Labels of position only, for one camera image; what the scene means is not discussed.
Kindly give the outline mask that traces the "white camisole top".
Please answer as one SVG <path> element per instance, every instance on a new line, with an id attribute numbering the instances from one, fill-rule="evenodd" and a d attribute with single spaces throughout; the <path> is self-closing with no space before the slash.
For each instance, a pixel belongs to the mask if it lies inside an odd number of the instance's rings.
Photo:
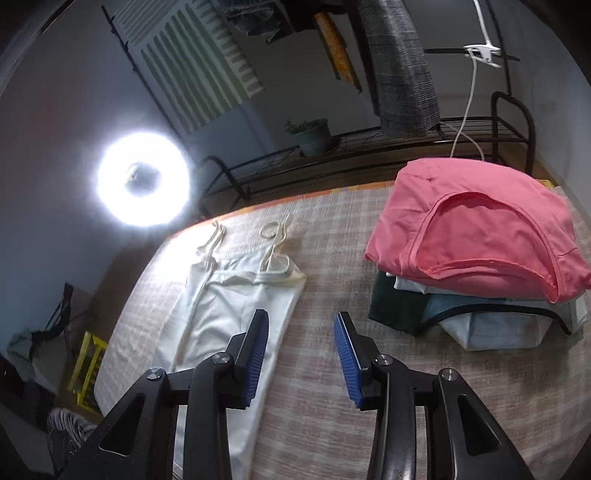
<path id="1" fill-rule="evenodd" d="M 252 405 L 228 413 L 235 479 L 248 479 L 252 473 L 256 435 L 280 343 L 304 290 L 304 273 L 280 251 L 291 219 L 287 215 L 260 227 L 262 246 L 225 256 L 216 250 L 228 239 L 228 229 L 213 225 L 211 236 L 193 252 L 185 285 L 163 322 L 151 361 L 168 373 L 197 366 L 228 346 L 233 335 L 246 331 L 256 310 L 269 314 L 269 340 Z"/>

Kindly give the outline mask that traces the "checked beige bed cover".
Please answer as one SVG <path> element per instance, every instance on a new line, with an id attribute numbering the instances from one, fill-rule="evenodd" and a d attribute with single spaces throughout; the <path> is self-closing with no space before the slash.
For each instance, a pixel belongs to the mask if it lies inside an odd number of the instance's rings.
<path id="1" fill-rule="evenodd" d="M 362 479 L 373 413 L 353 406 L 335 351 L 332 319 L 417 371 L 456 369 L 539 479 L 561 477 L 590 433 L 590 330 L 548 331 L 534 349 L 468 352 L 440 328 L 415 338 L 370 321 L 376 267 L 363 257 L 390 184 L 291 197 L 218 218 L 221 257 L 259 247 L 263 225 L 290 218 L 283 253 L 307 282 L 280 345 L 256 438 L 256 479 Z"/>

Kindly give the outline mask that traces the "light grey folded garment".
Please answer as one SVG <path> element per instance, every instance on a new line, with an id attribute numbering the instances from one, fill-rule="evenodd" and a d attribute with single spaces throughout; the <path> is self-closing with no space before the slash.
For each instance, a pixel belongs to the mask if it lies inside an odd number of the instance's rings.
<path id="1" fill-rule="evenodd" d="M 430 287 L 396 277 L 394 289 L 424 300 L 419 325 L 439 325 L 467 351 L 515 350 L 539 346 L 550 327 L 567 335 L 588 321 L 589 295 L 566 303 L 546 300 L 483 298 Z"/>

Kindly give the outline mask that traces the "pink folded garment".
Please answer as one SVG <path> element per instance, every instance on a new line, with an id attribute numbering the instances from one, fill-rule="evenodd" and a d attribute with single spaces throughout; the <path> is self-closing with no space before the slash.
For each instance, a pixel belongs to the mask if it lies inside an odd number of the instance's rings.
<path id="1" fill-rule="evenodd" d="M 401 169 L 365 257 L 396 277 L 477 297 L 560 304 L 590 288 L 567 201 L 478 160 L 424 158 Z"/>

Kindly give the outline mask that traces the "black metal rack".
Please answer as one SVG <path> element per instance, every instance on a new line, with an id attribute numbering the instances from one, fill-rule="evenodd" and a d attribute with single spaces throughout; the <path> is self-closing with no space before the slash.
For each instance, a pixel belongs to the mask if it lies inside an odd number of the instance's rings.
<path id="1" fill-rule="evenodd" d="M 337 134 L 329 151 L 308 157 L 294 145 L 254 157 L 235 166 L 209 156 L 218 172 L 204 188 L 198 212 L 205 219 L 283 196 L 386 179 L 422 155 L 462 154 L 534 173 L 536 128 L 526 105 L 513 95 L 510 65 L 519 60 L 505 42 L 491 2 L 485 3 L 502 47 L 505 88 L 490 95 L 488 115 L 444 117 L 424 137 L 392 139 L 370 127 Z"/>

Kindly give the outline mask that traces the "potted plant green pot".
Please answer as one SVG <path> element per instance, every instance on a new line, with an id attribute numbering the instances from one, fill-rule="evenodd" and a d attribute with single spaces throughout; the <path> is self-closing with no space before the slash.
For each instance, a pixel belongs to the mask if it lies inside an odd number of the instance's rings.
<path id="1" fill-rule="evenodd" d="M 325 154 L 332 148 L 334 141 L 329 131 L 328 120 L 325 118 L 301 123 L 294 123 L 287 119 L 284 128 L 307 157 Z"/>

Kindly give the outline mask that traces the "grey plaid hanging garment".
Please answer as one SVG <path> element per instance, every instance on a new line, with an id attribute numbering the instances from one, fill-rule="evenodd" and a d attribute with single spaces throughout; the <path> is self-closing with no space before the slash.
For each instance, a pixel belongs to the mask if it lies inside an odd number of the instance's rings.
<path id="1" fill-rule="evenodd" d="M 419 34 L 403 1 L 360 1 L 383 134 L 425 136 L 440 122 L 433 78 Z"/>

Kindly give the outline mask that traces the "white clip lamp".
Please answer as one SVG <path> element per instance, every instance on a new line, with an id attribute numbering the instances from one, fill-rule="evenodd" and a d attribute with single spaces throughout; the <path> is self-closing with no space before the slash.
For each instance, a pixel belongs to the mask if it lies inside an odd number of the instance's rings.
<path id="1" fill-rule="evenodd" d="M 487 66 L 500 68 L 500 65 L 495 61 L 494 57 L 501 53 L 501 49 L 495 46 L 490 39 L 480 1 L 473 0 L 473 5 L 483 35 L 483 42 L 480 44 L 467 44 L 464 46 L 464 50 L 470 58 Z"/>

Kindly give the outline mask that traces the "orange hanging cloth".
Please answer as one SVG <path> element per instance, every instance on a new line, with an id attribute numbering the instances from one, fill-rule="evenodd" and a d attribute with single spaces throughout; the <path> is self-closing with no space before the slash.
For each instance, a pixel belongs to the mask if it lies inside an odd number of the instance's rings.
<path id="1" fill-rule="evenodd" d="M 318 35 L 335 73 L 335 78 L 353 85 L 356 91 L 362 93 L 363 87 L 358 75 L 356 75 L 356 69 L 351 58 L 349 58 L 346 41 L 342 38 L 342 34 L 339 32 L 334 20 L 328 13 L 319 12 L 315 14 L 315 22 L 317 23 Z"/>

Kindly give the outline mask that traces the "green striped hanging cloth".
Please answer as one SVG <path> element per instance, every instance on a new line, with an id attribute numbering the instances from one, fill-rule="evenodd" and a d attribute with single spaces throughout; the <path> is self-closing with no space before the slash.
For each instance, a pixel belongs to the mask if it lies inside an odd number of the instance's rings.
<path id="1" fill-rule="evenodd" d="M 109 19 L 184 137 L 264 91 L 256 70 L 209 1 L 127 1 Z"/>

